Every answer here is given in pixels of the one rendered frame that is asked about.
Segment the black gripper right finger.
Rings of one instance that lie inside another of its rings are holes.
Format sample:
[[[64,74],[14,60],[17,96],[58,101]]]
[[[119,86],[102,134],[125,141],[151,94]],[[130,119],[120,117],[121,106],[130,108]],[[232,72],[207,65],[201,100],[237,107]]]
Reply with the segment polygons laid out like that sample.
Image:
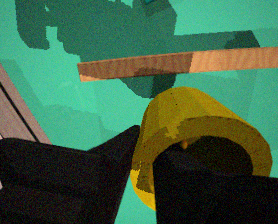
[[[175,143],[152,163],[156,224],[205,224],[218,204],[278,209],[278,178],[211,170]]]

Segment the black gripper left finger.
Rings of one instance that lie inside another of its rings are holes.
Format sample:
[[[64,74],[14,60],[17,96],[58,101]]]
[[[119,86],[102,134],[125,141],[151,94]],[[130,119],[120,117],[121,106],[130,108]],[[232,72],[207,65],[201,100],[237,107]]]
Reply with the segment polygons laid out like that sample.
[[[80,198],[87,224],[114,224],[140,125],[88,150],[9,137],[0,140],[0,182]]]

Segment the yellow cup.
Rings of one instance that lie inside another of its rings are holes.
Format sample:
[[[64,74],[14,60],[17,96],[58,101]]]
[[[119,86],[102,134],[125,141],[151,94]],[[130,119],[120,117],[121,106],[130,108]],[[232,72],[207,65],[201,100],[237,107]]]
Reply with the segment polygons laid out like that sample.
[[[211,170],[270,175],[271,148],[255,127],[198,88],[170,88],[147,106],[131,164],[134,192],[154,211],[152,163],[183,140],[184,150]]]

